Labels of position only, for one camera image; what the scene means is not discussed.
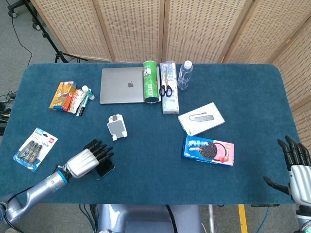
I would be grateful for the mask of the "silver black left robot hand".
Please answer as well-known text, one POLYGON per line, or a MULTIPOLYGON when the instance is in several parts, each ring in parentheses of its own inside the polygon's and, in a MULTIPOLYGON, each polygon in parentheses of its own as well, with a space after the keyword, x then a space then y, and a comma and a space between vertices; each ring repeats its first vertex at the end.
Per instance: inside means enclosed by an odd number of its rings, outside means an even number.
POLYGON ((63 170, 74 178, 81 178, 88 174, 99 164, 93 153, 83 149, 80 153, 69 159, 63 166, 63 170))

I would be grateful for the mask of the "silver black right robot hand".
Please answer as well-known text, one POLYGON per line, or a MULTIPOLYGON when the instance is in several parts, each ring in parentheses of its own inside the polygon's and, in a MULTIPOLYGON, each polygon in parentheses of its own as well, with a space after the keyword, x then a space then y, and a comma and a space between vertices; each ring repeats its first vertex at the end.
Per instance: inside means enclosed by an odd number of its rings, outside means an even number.
POLYGON ((285 140, 279 139, 277 142, 284 154, 289 185, 277 184, 267 176, 263 179, 273 189, 290 195, 296 204, 311 206, 311 153, 302 143, 297 143, 288 135, 285 140))

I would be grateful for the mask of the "black smartphone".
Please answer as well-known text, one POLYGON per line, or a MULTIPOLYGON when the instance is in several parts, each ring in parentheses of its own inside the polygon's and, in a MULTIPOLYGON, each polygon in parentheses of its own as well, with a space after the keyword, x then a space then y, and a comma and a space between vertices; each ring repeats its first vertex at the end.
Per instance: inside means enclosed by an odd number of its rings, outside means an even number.
POLYGON ((111 157, 114 155, 114 152, 112 152, 113 147, 108 147, 101 140, 94 139, 86 144, 83 149, 90 150, 99 162, 95 169, 100 177, 105 176, 114 169, 114 164, 111 161, 111 157))

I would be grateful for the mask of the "grey laptop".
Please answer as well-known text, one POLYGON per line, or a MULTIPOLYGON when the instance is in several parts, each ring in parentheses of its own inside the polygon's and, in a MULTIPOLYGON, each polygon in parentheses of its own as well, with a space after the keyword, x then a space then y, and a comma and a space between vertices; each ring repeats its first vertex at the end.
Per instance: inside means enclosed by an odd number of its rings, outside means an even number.
POLYGON ((100 104, 143 102, 143 67, 102 69, 100 104))

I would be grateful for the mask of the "black tripod stand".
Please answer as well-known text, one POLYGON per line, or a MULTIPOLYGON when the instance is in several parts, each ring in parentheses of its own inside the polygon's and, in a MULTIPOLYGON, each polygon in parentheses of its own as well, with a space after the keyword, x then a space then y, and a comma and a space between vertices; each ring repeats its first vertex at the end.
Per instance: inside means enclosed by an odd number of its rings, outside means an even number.
POLYGON ((44 29, 44 26, 41 24, 40 20, 38 19, 38 11, 36 10, 35 6, 32 4, 32 6, 30 6, 30 2, 31 0, 18 0, 17 2, 13 3, 13 4, 10 4, 8 0, 5 0, 6 3, 8 4, 8 15, 9 17, 11 18, 11 22, 12 22, 12 26, 13 26, 13 30, 16 34, 16 37, 17 37, 17 40, 19 42, 19 44, 25 49, 27 50, 27 52, 30 53, 30 59, 28 61, 28 65, 30 64, 30 61, 32 59, 32 52, 30 52, 29 49, 27 49, 24 45, 22 45, 22 43, 20 42, 20 39, 17 35, 17 32, 15 30, 15 27, 14 27, 14 19, 17 18, 17 14, 16 12, 14 11, 14 9, 18 8, 18 7, 21 7, 23 5, 26 6, 28 12, 32 15, 32 27, 37 30, 37 31, 42 31, 42 37, 43 38, 46 38, 48 40, 48 42, 50 43, 50 45, 53 47, 53 49, 55 50, 55 63, 58 62, 58 60, 61 60, 63 63, 69 63, 69 60, 67 60, 65 58, 65 56, 68 56, 68 57, 71 57, 72 59, 77 59, 77 63, 80 63, 81 60, 83 61, 88 61, 88 59, 85 59, 85 58, 82 58, 82 57, 79 57, 79 56, 75 56, 75 55, 71 55, 71 54, 68 54, 68 53, 65 53, 63 51, 60 51, 58 49, 58 47, 56 46, 56 44, 53 42, 53 40, 51 39, 49 33, 44 29))

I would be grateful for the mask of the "white snack packet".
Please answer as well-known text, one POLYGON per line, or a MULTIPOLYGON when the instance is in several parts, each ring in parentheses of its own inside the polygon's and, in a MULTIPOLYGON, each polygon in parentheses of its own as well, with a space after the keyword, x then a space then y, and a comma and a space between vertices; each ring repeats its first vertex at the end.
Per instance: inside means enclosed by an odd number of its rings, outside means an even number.
POLYGON ((81 102, 86 96, 86 92, 80 89, 76 89, 73 93, 67 112, 75 114, 81 102))

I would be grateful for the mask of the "red orange cardboard box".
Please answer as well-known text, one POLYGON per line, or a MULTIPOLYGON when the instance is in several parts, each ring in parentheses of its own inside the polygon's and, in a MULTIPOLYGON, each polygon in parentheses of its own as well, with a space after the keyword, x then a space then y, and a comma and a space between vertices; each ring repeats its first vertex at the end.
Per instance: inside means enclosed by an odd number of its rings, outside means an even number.
POLYGON ((69 109, 70 102, 72 100, 73 94, 76 90, 77 84, 74 81, 64 82, 61 90, 62 97, 65 98, 62 109, 67 111, 69 109))

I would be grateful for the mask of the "yellow blue cardboard box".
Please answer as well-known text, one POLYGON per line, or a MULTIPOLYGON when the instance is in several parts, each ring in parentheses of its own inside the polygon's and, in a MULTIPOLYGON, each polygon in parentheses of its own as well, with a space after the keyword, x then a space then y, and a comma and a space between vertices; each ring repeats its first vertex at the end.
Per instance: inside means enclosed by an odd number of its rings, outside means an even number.
POLYGON ((49 108, 52 109, 52 110, 57 110, 57 111, 64 111, 62 109, 62 106, 63 106, 63 103, 64 103, 64 100, 65 98, 62 97, 62 94, 61 94, 61 90, 62 90, 62 87, 64 85, 64 82, 61 82, 57 88, 57 91, 50 103, 50 106, 49 108))

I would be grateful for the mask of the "white green glue stick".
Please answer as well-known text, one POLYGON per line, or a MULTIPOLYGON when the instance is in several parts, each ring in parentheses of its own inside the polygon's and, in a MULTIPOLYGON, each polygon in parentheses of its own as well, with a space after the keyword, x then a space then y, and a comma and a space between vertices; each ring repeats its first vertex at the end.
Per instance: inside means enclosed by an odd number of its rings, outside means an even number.
POLYGON ((87 85, 83 85, 82 90, 86 93, 86 95, 88 96, 90 100, 95 99, 94 94, 92 93, 91 89, 87 85))

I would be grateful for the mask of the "white table leg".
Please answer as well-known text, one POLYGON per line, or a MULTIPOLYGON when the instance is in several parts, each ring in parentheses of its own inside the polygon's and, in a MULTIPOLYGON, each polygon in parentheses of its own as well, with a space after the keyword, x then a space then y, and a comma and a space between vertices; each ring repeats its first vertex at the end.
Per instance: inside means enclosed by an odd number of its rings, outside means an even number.
POLYGON ((208 205, 208 214, 209 214, 209 232, 215 233, 215 227, 214 227, 214 216, 213 216, 213 205, 208 205))

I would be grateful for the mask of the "blue Oreo cookie box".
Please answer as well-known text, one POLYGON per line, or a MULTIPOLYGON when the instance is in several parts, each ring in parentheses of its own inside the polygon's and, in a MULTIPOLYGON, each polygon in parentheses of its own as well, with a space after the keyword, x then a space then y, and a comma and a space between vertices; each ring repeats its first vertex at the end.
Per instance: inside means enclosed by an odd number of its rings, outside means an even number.
POLYGON ((186 136, 181 158, 218 166, 234 166, 234 147, 229 142, 186 136))

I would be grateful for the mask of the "white purple tissue pack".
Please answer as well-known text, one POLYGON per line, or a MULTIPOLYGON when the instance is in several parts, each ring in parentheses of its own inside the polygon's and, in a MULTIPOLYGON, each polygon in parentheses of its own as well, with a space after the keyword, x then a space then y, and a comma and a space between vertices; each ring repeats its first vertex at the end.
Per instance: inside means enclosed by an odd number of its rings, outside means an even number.
POLYGON ((177 73, 176 63, 174 61, 166 61, 160 64, 160 82, 165 83, 165 71, 168 71, 168 84, 173 90, 171 97, 162 97, 162 113, 163 114, 179 114, 178 88, 177 88, 177 73))

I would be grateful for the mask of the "green chips can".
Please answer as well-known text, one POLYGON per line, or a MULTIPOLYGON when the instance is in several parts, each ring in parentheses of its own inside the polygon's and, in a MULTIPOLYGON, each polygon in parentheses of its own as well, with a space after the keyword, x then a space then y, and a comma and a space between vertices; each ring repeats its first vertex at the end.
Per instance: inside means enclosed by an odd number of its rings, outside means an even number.
POLYGON ((157 63, 155 61, 149 60, 143 63, 143 89, 144 101, 146 103, 156 103, 159 101, 157 63))

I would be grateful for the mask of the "clear plastic water bottle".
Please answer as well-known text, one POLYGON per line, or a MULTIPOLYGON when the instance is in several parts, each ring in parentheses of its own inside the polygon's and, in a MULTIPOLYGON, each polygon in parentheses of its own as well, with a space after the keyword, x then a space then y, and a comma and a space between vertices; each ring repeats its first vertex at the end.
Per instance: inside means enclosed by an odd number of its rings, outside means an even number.
POLYGON ((180 67, 177 86, 180 90, 185 90, 188 87, 188 82, 193 72, 193 65, 190 60, 186 60, 180 67))

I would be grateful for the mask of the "black-handled scissors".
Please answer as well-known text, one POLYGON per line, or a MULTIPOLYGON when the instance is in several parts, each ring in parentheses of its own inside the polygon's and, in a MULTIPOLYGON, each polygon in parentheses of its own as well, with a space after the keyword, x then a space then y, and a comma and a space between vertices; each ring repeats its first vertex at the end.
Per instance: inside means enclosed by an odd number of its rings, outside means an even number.
POLYGON ((168 77, 169 77, 168 71, 166 70, 166 71, 165 71, 165 79, 164 79, 165 83, 162 84, 161 87, 160 87, 160 89, 159 89, 159 94, 160 94, 160 96, 162 96, 162 97, 164 97, 164 96, 166 96, 166 97, 171 97, 172 94, 173 94, 173 90, 172 90, 172 88, 170 87, 170 85, 168 84, 168 81, 169 81, 169 80, 168 80, 168 77))

